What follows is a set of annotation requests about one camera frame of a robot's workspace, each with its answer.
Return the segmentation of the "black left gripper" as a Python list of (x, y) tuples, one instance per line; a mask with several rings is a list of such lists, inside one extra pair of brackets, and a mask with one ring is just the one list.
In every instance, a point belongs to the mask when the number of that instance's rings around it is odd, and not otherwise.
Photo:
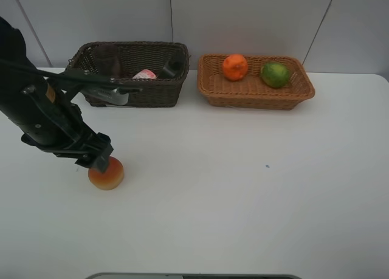
[(44, 116), (39, 121), (20, 124), (24, 135), (21, 140), (41, 151), (52, 153), (56, 157), (75, 159), (75, 163), (84, 168), (93, 168), (104, 173), (109, 167), (109, 158), (113, 152), (111, 139), (105, 134), (95, 133), (81, 116), (76, 104), (64, 110), (70, 129), (77, 133), (72, 139), (58, 125)]

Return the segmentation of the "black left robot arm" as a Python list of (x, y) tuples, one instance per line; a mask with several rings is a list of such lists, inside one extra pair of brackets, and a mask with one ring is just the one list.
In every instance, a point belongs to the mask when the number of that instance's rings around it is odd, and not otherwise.
[(25, 144), (104, 173), (111, 139), (87, 126), (71, 102), (87, 86), (83, 79), (37, 69), (20, 30), (1, 19), (1, 112), (23, 132)]

